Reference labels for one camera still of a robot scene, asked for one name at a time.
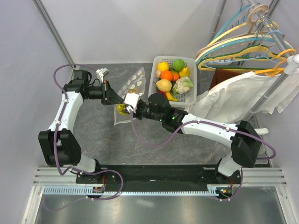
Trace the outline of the clear polka dot zip bag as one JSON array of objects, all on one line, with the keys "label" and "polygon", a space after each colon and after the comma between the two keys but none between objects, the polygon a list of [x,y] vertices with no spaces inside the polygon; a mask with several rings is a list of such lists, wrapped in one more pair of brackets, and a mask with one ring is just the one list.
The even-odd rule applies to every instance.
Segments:
[{"label": "clear polka dot zip bag", "polygon": [[[146,77],[145,70],[141,67],[135,72],[118,91],[118,95],[126,101],[128,95],[142,96],[145,92]],[[114,108],[114,126],[118,124],[129,123],[131,121],[130,114],[125,113],[127,106],[125,104],[118,104]]]}]

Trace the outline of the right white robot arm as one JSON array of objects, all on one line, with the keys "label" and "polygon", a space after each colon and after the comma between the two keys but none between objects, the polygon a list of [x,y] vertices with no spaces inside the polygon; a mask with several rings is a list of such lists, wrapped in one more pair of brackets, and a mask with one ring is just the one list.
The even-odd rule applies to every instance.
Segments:
[{"label": "right white robot arm", "polygon": [[148,103],[142,101],[137,93],[127,93],[124,104],[133,119],[155,120],[171,133],[196,135],[230,147],[231,152],[220,160],[214,171],[218,183],[226,183],[241,168],[255,166],[261,142],[254,127],[247,121],[226,124],[199,118],[172,107],[161,93],[152,94]]}]

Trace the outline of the red apple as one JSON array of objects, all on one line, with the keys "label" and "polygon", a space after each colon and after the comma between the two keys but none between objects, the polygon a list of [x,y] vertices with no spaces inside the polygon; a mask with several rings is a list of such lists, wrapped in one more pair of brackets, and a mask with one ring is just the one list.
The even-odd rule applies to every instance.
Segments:
[{"label": "red apple", "polygon": [[165,98],[167,98],[166,93],[163,91],[157,91],[158,94],[162,94]]}]

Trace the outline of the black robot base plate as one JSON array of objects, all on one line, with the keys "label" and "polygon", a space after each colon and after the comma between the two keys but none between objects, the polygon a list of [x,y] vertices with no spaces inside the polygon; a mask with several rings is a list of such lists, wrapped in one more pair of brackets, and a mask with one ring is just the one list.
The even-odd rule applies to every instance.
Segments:
[{"label": "black robot base plate", "polygon": [[231,177],[216,173],[215,165],[102,165],[102,170],[112,169],[119,172],[124,180],[124,186],[142,184],[158,185],[224,185],[237,186],[241,182],[240,171],[235,171]]}]

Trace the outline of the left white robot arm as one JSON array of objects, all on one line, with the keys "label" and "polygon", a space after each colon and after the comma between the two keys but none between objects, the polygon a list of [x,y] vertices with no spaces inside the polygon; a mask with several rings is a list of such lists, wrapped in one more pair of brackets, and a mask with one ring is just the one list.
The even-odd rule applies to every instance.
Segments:
[{"label": "left white robot arm", "polygon": [[109,73],[107,68],[96,70],[99,85],[91,82],[92,75],[86,70],[74,71],[73,79],[60,86],[62,100],[54,121],[46,131],[38,135],[45,162],[56,167],[60,175],[66,170],[86,173],[91,183],[99,183],[103,173],[96,159],[82,153],[81,147],[73,135],[74,123],[78,111],[85,100],[98,99],[103,105],[116,105],[123,99],[112,89],[104,77]]}]

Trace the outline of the white cauliflower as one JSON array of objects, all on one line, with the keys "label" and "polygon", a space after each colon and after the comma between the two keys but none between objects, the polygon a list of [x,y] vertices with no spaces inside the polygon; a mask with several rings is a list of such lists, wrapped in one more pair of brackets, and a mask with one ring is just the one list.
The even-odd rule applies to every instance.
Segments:
[{"label": "white cauliflower", "polygon": [[176,81],[172,88],[172,92],[175,95],[184,94],[188,92],[191,88],[193,88],[193,82],[190,80],[189,77],[181,77]]}]

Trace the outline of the yellow pear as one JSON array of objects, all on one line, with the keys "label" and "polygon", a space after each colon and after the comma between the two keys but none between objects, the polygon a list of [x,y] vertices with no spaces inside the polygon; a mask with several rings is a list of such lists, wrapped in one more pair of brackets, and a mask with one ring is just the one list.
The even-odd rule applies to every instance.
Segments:
[{"label": "yellow pear", "polygon": [[169,92],[172,89],[172,83],[167,79],[160,79],[157,81],[156,86],[163,92]]}]

